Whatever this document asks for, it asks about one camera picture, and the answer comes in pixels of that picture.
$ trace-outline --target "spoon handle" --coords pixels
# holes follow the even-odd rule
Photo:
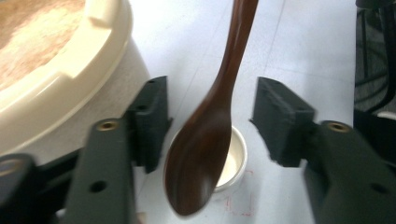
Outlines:
[[[231,105],[233,85],[248,42],[258,0],[234,0],[233,14],[224,58],[219,74],[209,92]]]

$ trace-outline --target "wooden spoon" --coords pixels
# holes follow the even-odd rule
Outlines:
[[[234,0],[219,74],[170,147],[164,168],[165,191],[182,216],[200,210],[219,181],[231,140],[233,85],[257,4],[258,0]]]

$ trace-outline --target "table surface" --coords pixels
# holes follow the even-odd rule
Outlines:
[[[170,140],[198,106],[219,71],[233,1],[130,0],[136,46],[150,77],[168,76]],[[245,137],[247,169],[238,189],[211,200],[192,217],[177,216],[163,190],[163,159],[144,175],[135,169],[136,200],[147,223],[313,223],[302,168],[285,169],[268,158],[267,148],[248,121],[257,77],[286,84],[317,110],[316,121],[352,124],[355,76],[354,1],[260,1],[233,92],[233,125]],[[89,124],[119,117],[139,87],[132,76],[142,69],[127,50],[112,78],[60,128],[22,152],[52,160],[83,146]]]

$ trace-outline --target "brown powder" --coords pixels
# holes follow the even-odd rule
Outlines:
[[[85,0],[0,0],[0,91],[48,63],[76,31]]]

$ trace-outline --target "black machine part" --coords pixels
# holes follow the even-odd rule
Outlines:
[[[157,77],[122,118],[94,124],[84,148],[42,166],[27,154],[1,157],[0,223],[138,223],[132,169],[157,168],[170,123],[166,77]]]
[[[296,98],[283,84],[259,77],[252,122],[272,160],[287,167],[308,161],[304,176],[315,221],[396,223],[396,176],[388,164],[344,123],[313,123],[313,109]]]

